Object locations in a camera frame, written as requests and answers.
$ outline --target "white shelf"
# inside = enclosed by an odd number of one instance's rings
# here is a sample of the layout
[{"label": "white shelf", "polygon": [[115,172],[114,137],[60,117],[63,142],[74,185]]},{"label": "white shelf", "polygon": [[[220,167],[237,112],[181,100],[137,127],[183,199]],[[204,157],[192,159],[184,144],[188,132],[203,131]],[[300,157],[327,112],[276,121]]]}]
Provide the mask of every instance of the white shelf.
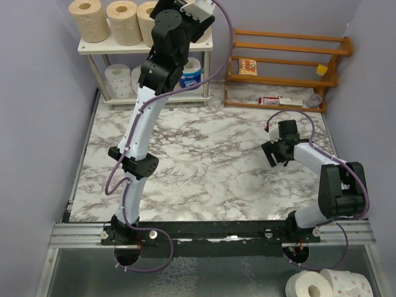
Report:
[{"label": "white shelf", "polygon": [[[119,45],[116,43],[113,33],[110,33],[106,40],[98,43],[88,43],[81,39],[78,50],[80,54],[145,54],[150,52],[151,48],[143,41],[132,46]],[[209,28],[197,43],[190,44],[190,52],[211,50],[213,50],[213,39],[212,29]]]},{"label": "white shelf", "polygon": [[[182,93],[175,94],[171,96],[168,100],[168,103],[181,103],[181,102],[208,102],[210,100],[210,96],[208,98],[204,98],[202,96],[203,85],[201,85],[196,90],[185,91]],[[101,95],[101,99],[104,103],[108,105],[127,105],[127,104],[135,104],[136,103],[136,94],[129,98],[112,98],[110,101],[105,101],[103,95]]]}]

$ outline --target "glass surface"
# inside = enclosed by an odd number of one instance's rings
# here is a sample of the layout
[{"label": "glass surface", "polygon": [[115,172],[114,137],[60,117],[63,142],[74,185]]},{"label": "glass surface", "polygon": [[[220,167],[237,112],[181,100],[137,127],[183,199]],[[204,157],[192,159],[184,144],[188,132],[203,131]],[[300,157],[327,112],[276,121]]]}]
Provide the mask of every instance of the glass surface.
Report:
[{"label": "glass surface", "polygon": [[[334,265],[343,246],[311,248],[307,261],[316,267]],[[141,259],[150,268],[164,259]],[[379,297],[364,246],[352,246],[339,270],[363,274]],[[279,257],[175,258],[156,273],[124,272],[115,268],[111,249],[59,251],[49,289],[53,297],[284,297],[287,280],[300,269]]]}]

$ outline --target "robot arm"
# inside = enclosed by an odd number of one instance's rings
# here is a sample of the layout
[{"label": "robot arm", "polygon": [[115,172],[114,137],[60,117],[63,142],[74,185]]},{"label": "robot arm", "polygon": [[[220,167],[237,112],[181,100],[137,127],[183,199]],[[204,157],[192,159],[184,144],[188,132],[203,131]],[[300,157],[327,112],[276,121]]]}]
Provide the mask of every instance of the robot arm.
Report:
[{"label": "robot arm", "polygon": [[137,102],[127,132],[117,147],[109,149],[109,156],[119,161],[125,171],[126,199],[120,203],[112,221],[136,224],[139,205],[147,178],[158,166],[158,158],[147,152],[155,122],[168,101],[165,96],[151,102],[157,95],[174,89],[188,62],[190,42],[196,42],[213,24],[215,5],[210,0],[159,0],[150,14],[155,19],[152,30],[154,45],[142,65]]},{"label": "robot arm", "polygon": [[[333,218],[351,217],[364,210],[365,201],[355,179],[339,163],[320,154],[309,144],[309,139],[300,139],[295,120],[281,121],[269,127],[270,141],[261,147],[271,165],[276,162],[287,166],[289,161],[298,161],[320,176],[317,203],[289,214],[296,228],[314,228]],[[363,166],[357,162],[345,162],[366,187]]]}]

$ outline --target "black mounting plate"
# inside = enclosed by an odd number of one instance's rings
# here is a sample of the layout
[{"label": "black mounting plate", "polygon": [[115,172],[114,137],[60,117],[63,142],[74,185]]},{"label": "black mounting plate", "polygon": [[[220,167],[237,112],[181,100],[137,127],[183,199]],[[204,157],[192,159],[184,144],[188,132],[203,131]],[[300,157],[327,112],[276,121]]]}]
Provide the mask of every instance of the black mounting plate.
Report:
[{"label": "black mounting plate", "polygon": [[[139,228],[158,228],[172,238],[175,257],[233,257],[233,256],[283,256],[282,243],[292,242],[285,234],[286,221],[232,221],[232,222],[139,222]],[[109,234],[101,241],[104,246],[137,245],[137,233],[129,238],[117,236],[117,231],[106,225]],[[265,234],[272,233],[270,238]],[[158,233],[150,239],[149,232],[141,232],[141,257],[160,258],[170,253],[170,244],[165,235]],[[219,241],[228,236],[240,240]],[[311,230],[304,235],[305,243],[318,243],[319,237]]]}]

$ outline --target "floor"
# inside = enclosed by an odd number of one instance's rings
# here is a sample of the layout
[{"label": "floor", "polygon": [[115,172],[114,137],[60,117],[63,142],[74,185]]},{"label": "floor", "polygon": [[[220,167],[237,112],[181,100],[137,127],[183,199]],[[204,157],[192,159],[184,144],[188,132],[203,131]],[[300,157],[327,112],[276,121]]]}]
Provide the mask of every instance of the floor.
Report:
[{"label": "floor", "polygon": [[[230,100],[256,102],[264,95],[306,98],[312,90],[234,84],[228,93]],[[275,111],[225,108],[220,83],[211,84],[210,95],[208,107],[167,106],[161,112],[149,145],[160,165],[146,184],[140,220],[279,220],[314,203],[319,178],[297,162],[271,168],[260,147],[269,140],[264,127]],[[110,111],[98,105],[71,222],[105,222],[115,213],[122,189],[104,193],[114,166],[107,150],[124,134],[131,108]],[[315,143],[332,153],[321,114],[310,115],[317,127]],[[302,137],[311,133],[309,121],[298,113],[277,119],[296,119]],[[118,170],[114,183],[122,176]]]}]

